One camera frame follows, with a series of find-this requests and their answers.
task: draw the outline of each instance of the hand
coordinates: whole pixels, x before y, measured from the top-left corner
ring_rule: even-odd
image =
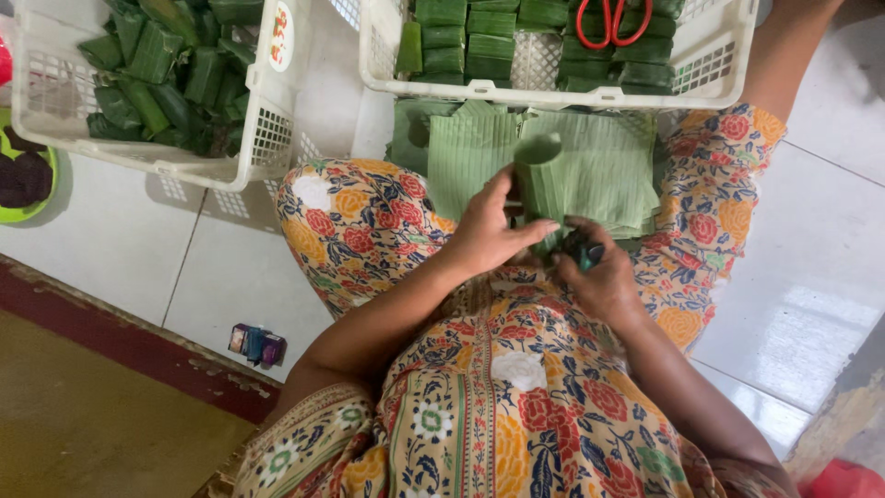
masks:
[[[650,317],[639,299],[630,256],[615,245],[602,225],[578,216],[567,216],[566,225],[581,230],[605,248],[599,264],[583,273],[570,256],[553,255],[559,277],[572,286],[581,310],[607,323],[618,334],[641,329]]]
[[[507,193],[513,186],[513,166],[499,171],[472,199],[446,245],[439,253],[457,265],[465,279],[491,271],[522,249],[541,242],[559,229],[553,220],[535,220],[511,229],[504,213]]]

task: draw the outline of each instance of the woman's left hand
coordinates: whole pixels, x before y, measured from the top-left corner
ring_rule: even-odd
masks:
[[[455,234],[436,257],[457,266],[466,279],[472,278],[503,265],[514,254],[559,229],[559,223],[553,220],[535,220],[511,229],[504,203],[512,187],[513,165],[509,165],[470,199]]]

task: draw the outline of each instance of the green plastic bowl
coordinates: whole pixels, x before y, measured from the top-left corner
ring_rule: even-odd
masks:
[[[15,159],[21,154],[21,151],[13,150],[9,145],[9,138],[6,137],[6,134],[3,132],[3,128],[6,128],[7,125],[12,124],[12,118],[10,117],[11,112],[8,108],[0,108],[0,139],[2,139],[2,144],[0,144],[0,152],[9,156],[12,159]],[[15,223],[15,222],[23,222],[26,219],[34,216],[37,213],[40,213],[44,207],[52,200],[52,196],[55,195],[56,183],[58,183],[58,164],[56,162],[56,153],[55,149],[52,147],[47,148],[46,152],[40,152],[40,155],[46,160],[46,162],[50,163],[50,167],[52,168],[52,190],[50,191],[50,196],[44,199],[41,202],[35,202],[30,206],[25,207],[0,207],[0,223]]]

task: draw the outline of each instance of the tile grout line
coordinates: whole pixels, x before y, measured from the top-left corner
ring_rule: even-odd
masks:
[[[785,144],[788,144],[788,145],[791,145],[791,146],[793,146],[793,147],[796,147],[798,150],[800,150],[800,151],[802,151],[802,152],[805,152],[805,153],[811,154],[812,156],[818,158],[819,160],[825,161],[825,162],[827,162],[827,163],[829,163],[829,164],[831,164],[831,165],[833,165],[833,166],[835,166],[835,167],[838,167],[839,169],[843,169],[843,170],[845,170],[845,171],[851,173],[852,175],[855,175],[855,176],[857,176],[857,177],[859,177],[859,178],[863,178],[864,180],[867,180],[869,183],[875,183],[876,185],[879,185],[880,187],[882,187],[883,189],[885,189],[885,185],[883,185],[882,183],[876,182],[876,181],[875,181],[874,179],[872,179],[872,178],[867,178],[866,176],[863,176],[863,175],[861,175],[860,173],[858,173],[858,172],[856,172],[856,171],[852,171],[852,170],[846,168],[845,166],[842,166],[842,165],[839,164],[839,163],[833,162],[832,160],[829,160],[829,159],[827,159],[827,158],[825,158],[825,157],[823,157],[823,156],[820,156],[820,155],[818,155],[818,154],[815,154],[814,152],[811,152],[811,151],[809,151],[808,149],[805,149],[805,148],[800,147],[800,146],[798,146],[798,145],[796,145],[796,144],[793,144],[792,142],[790,142],[790,141],[787,140],[787,139],[784,139],[784,143],[785,143]]]
[[[812,412],[810,412],[810,411],[808,411],[808,410],[806,410],[806,409],[804,409],[804,408],[798,407],[798,406],[794,405],[793,403],[791,403],[791,402],[789,402],[789,401],[787,401],[787,400],[782,399],[780,396],[777,396],[777,395],[775,395],[775,394],[769,393],[768,391],[766,391],[765,389],[763,389],[763,388],[761,388],[761,387],[758,387],[758,386],[755,386],[755,385],[752,385],[752,384],[746,383],[746,382],[742,381],[740,378],[737,378],[737,377],[731,375],[731,374],[728,373],[728,372],[724,372],[724,371],[722,371],[722,370],[719,370],[719,369],[717,369],[716,367],[713,367],[712,365],[708,365],[707,363],[701,362],[700,360],[698,360],[698,359],[696,359],[696,358],[691,358],[691,361],[693,361],[693,362],[698,362],[698,363],[704,365],[705,367],[707,367],[708,369],[716,370],[716,371],[718,371],[720,374],[722,374],[722,375],[724,375],[724,376],[726,376],[726,377],[730,377],[730,378],[732,378],[733,380],[735,380],[735,381],[737,381],[737,382],[739,382],[739,383],[741,383],[741,384],[743,384],[743,385],[746,385],[747,387],[750,387],[750,388],[752,388],[752,389],[756,389],[756,390],[759,391],[760,393],[767,394],[767,395],[771,396],[772,398],[775,398],[777,401],[780,401],[781,403],[784,403],[784,404],[786,404],[786,405],[788,405],[788,406],[790,406],[790,407],[793,407],[794,409],[797,409],[797,410],[801,411],[802,413],[808,414],[808,415],[810,415],[810,416],[814,416],[814,414],[813,414]]]
[[[196,233],[196,226],[200,222],[200,215],[203,214],[203,206],[206,204],[206,198],[209,196],[209,189],[206,188],[203,190],[203,198],[200,199],[200,208],[196,211],[196,219],[194,220],[194,228],[190,231],[190,237],[188,238],[188,246],[184,248],[184,257],[181,258],[181,266],[178,267],[178,275],[175,276],[175,285],[172,286],[172,293],[169,295],[169,302],[166,303],[166,311],[163,313],[163,322],[160,323],[160,328],[165,328],[165,320],[169,316],[169,309],[172,308],[172,300],[175,299],[175,290],[178,289],[178,281],[181,280],[181,272],[184,271],[184,262],[188,260],[188,253],[190,252],[190,245],[194,242],[194,234]]]

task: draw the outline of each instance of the woman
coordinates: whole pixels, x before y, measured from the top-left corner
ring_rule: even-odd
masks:
[[[838,6],[775,2],[747,104],[690,113],[671,138],[657,233],[631,260],[598,225],[566,220],[605,246],[585,273],[559,255],[566,284],[505,265],[558,226],[508,228],[511,168],[454,232],[420,178],[389,163],[294,169],[282,227],[337,321],[291,370],[235,496],[797,497],[684,356],[742,255],[750,178]]]

